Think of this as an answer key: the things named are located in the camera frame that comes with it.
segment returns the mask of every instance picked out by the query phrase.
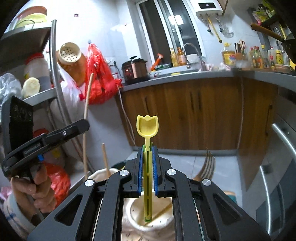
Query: yellow tulip-shaped spoon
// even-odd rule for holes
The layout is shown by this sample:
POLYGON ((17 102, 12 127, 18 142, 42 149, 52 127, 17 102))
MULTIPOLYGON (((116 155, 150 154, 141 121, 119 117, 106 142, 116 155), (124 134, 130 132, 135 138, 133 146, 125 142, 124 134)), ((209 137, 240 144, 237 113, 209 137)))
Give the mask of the yellow tulip-shaped spoon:
POLYGON ((145 138, 145 150, 143 150, 143 187, 144 187, 144 218, 145 222, 152 221, 152 151, 150 151, 150 138, 158 132, 157 116, 137 117, 137 131, 145 138))

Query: silver screw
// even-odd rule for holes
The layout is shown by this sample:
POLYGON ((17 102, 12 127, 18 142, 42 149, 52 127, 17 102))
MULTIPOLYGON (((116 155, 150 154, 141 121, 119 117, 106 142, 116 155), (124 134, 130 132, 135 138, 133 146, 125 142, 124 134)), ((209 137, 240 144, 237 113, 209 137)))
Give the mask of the silver screw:
POLYGON ((94 181, 91 179, 88 179, 84 182, 84 185, 87 187, 91 187, 94 184, 94 181))
POLYGON ((211 180, 209 180, 209 179, 204 179, 203 181, 202 181, 202 184, 203 185, 205 185, 205 186, 209 186, 209 185, 211 185, 211 180))
POLYGON ((175 175, 177 172, 176 172, 176 170, 174 170, 174 169, 169 169, 169 170, 167 170, 167 174, 169 174, 169 175, 175 175))
POLYGON ((127 176, 129 174, 128 170, 121 170, 119 173, 121 176, 127 176))

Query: sleeve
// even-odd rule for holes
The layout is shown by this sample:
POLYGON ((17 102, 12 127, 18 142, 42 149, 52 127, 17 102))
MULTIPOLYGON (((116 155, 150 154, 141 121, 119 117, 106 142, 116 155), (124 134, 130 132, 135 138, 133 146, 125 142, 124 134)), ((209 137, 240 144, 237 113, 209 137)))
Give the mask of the sleeve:
POLYGON ((4 202, 2 212, 14 231, 22 239, 27 239, 27 236, 35 226, 22 214, 13 193, 4 202))

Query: human hand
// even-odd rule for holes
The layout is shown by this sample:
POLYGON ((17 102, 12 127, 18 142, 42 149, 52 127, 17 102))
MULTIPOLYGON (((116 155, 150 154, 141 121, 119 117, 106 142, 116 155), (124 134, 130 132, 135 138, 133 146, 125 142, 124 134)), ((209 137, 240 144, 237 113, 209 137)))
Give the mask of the human hand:
POLYGON ((54 190, 50 187, 52 182, 47 176, 45 165, 41 164, 40 170, 34 177, 34 182, 30 183, 30 181, 24 178, 17 177, 13 177, 10 180, 16 202, 23 215, 29 221, 36 214, 36 208, 40 209, 42 213, 50 213, 57 204, 54 190), (33 204, 27 198, 27 194, 35 199, 33 204))

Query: red bag on floor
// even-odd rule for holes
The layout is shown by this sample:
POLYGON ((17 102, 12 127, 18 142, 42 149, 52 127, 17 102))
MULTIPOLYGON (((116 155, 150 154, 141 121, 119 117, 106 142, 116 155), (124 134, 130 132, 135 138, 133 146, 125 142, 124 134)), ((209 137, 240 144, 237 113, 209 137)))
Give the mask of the red bag on floor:
POLYGON ((46 166, 47 175, 52 181, 51 188, 54 190, 54 197, 57 200, 57 207, 68 196, 71 186, 70 177, 61 166, 46 162, 44 162, 44 164, 46 166))
POLYGON ((108 64, 95 44, 89 45, 86 57, 85 97, 91 73, 94 73, 94 79, 91 85, 89 104, 103 104, 117 93, 117 86, 122 86, 121 79, 113 78, 108 64))

